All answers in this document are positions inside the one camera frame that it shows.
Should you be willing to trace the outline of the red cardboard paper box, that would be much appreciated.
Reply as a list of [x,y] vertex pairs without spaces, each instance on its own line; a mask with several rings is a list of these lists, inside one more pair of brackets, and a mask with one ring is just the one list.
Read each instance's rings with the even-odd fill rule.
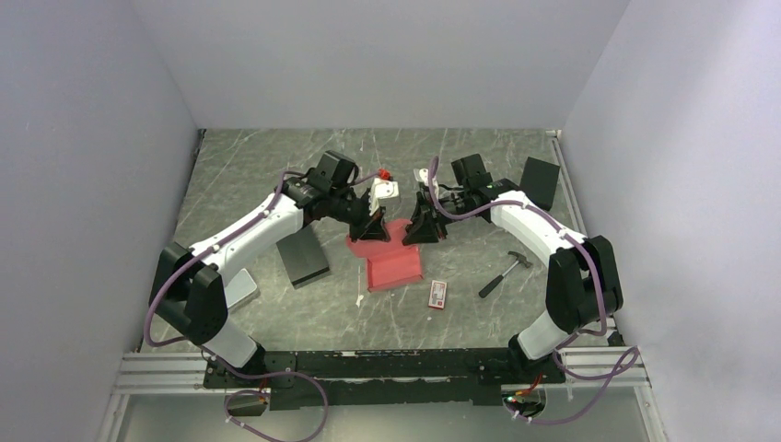
[[423,264],[418,245],[405,246],[402,240],[408,219],[396,219],[386,224],[390,241],[345,238],[346,247],[366,265],[367,290],[371,293],[390,290],[423,279]]

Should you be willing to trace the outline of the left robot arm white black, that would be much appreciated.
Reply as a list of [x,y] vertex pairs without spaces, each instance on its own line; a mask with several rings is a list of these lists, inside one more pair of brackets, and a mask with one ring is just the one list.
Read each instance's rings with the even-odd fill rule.
[[329,150],[306,172],[282,171],[273,191],[229,227],[191,246],[170,243],[159,255],[145,343],[164,346],[151,334],[159,317],[219,359],[240,386],[257,384],[266,351],[229,317],[227,286],[262,252],[323,218],[346,224],[353,242],[389,241],[384,203],[398,197],[398,184],[385,169],[358,173],[354,160]]

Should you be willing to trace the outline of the black box near left arm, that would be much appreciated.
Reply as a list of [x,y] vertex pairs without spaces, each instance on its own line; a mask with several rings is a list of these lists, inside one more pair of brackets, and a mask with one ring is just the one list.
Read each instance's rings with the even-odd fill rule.
[[304,227],[276,243],[288,279],[294,289],[327,276],[330,264],[312,226]]

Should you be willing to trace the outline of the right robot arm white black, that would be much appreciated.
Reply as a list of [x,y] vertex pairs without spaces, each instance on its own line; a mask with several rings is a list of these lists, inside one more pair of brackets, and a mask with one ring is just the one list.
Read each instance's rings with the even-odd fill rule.
[[545,307],[509,342],[512,378],[529,382],[542,372],[543,358],[579,335],[603,336],[607,319],[624,302],[612,244],[566,227],[537,205],[520,185],[494,179],[478,154],[452,162],[455,188],[445,195],[437,181],[439,159],[418,169],[412,223],[403,244],[437,243],[449,224],[475,217],[512,235],[547,270]]

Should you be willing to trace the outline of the small red white box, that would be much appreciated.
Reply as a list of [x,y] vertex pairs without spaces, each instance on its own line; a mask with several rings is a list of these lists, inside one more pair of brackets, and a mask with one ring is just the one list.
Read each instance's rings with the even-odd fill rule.
[[446,282],[433,280],[431,282],[427,306],[434,309],[444,309],[447,299]]

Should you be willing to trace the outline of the black box near right wall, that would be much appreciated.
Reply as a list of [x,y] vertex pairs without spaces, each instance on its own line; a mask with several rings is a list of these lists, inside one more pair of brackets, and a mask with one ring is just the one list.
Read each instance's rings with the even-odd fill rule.
[[521,174],[519,187],[542,210],[549,212],[554,205],[560,167],[554,163],[528,157]]

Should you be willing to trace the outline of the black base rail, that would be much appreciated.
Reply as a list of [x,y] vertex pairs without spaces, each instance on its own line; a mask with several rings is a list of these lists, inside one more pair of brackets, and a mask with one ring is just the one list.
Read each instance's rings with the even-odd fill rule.
[[505,347],[425,350],[272,352],[266,382],[229,373],[208,362],[207,390],[264,386],[274,411],[331,406],[468,402],[494,406],[502,393],[537,383],[562,384],[565,374],[549,357],[530,366],[513,361]]

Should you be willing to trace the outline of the aluminium frame rail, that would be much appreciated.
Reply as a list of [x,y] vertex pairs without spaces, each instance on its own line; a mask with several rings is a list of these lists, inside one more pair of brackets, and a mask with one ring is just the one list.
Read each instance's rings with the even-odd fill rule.
[[199,353],[125,354],[114,382],[113,393],[202,393],[206,369],[207,361]]

